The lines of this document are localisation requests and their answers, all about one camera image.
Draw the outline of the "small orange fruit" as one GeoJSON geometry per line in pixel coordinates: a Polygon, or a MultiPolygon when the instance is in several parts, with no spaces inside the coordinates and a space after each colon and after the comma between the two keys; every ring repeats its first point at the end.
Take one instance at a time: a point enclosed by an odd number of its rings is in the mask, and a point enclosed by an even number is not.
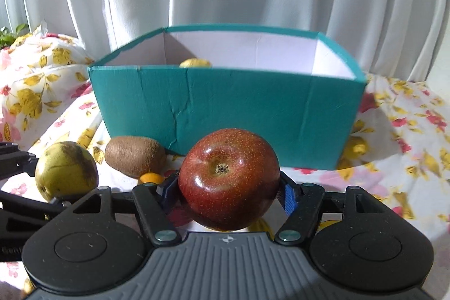
{"type": "Polygon", "coordinates": [[[138,184],[156,184],[159,185],[165,180],[165,177],[158,173],[145,173],[138,178],[138,184]]]}

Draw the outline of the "brown kiwi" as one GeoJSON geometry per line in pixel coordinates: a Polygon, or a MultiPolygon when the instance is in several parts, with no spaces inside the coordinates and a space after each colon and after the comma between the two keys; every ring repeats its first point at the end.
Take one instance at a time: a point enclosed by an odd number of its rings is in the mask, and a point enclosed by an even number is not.
{"type": "Polygon", "coordinates": [[[116,171],[139,178],[145,173],[160,172],[166,163],[166,153],[155,139],[117,136],[106,145],[105,161],[116,171]]]}

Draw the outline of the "green pear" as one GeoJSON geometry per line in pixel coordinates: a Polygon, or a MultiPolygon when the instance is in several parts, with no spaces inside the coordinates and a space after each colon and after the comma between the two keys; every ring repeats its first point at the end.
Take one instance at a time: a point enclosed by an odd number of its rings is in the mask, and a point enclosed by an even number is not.
{"type": "Polygon", "coordinates": [[[56,142],[39,158],[35,182],[46,201],[82,197],[98,186],[97,165],[91,154],[76,142],[56,142]]]}
{"type": "Polygon", "coordinates": [[[210,68],[211,62],[203,58],[188,58],[179,64],[180,68],[210,68]]]}

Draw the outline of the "red apple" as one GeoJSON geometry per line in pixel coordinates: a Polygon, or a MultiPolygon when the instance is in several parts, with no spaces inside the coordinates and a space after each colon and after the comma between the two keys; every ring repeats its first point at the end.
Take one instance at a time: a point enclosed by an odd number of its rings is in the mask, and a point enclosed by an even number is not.
{"type": "Polygon", "coordinates": [[[245,129],[203,137],[179,170],[181,202],[199,224],[236,231],[263,216],[277,196],[281,169],[271,145],[245,129]]]}

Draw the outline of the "floral bed sheet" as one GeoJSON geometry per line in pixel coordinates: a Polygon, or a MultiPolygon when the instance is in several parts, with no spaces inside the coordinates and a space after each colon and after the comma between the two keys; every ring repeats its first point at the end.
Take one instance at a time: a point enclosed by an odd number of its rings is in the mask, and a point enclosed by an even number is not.
{"type": "MultiPolygon", "coordinates": [[[[129,191],[134,178],[110,168],[103,123],[82,44],[63,35],[20,37],[1,49],[1,140],[40,155],[73,141],[93,156],[103,185],[129,191]]],[[[378,75],[368,85],[334,171],[287,168],[326,190],[358,185],[422,231],[435,262],[425,288],[449,297],[449,105],[422,83],[378,75]]]]}

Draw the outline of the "teal cardboard box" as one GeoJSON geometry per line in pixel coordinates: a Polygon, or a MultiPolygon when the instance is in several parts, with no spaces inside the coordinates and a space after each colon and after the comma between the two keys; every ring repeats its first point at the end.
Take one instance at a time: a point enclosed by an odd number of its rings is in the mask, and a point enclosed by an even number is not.
{"type": "Polygon", "coordinates": [[[358,63],[321,33],[245,24],[154,30],[90,65],[110,136],[146,136],[185,155],[207,134],[263,137],[284,167],[332,170],[366,86],[358,63]],[[210,68],[180,68],[203,58],[210,68]]]}

